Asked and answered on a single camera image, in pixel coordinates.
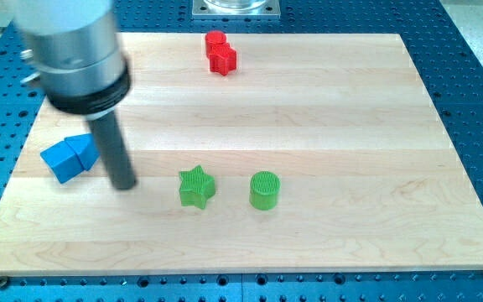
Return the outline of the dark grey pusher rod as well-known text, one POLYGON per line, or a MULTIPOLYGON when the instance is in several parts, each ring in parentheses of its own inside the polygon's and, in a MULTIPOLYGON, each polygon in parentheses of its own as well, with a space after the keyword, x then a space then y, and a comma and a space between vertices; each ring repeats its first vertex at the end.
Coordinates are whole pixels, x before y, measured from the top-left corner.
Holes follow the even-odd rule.
POLYGON ((137 179, 115 111, 87 115, 86 122, 112 186, 117 190, 133 188, 137 179))

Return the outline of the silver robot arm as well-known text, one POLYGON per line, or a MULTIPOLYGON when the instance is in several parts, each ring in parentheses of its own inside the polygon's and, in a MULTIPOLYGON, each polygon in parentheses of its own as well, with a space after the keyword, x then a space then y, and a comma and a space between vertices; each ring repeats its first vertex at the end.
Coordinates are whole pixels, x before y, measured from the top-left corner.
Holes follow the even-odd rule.
POLYGON ((112 186, 136 184, 115 112, 131 88, 127 57, 117 37, 112 0, 12 0, 22 54, 35 69, 30 81, 51 105, 85 118, 112 186))

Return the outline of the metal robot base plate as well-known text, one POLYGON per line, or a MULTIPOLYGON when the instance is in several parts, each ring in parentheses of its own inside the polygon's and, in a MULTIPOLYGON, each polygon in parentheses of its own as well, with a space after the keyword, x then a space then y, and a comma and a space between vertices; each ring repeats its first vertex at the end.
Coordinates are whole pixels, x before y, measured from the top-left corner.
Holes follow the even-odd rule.
POLYGON ((279 0, 193 0, 193 19, 276 19, 281 16, 279 0))

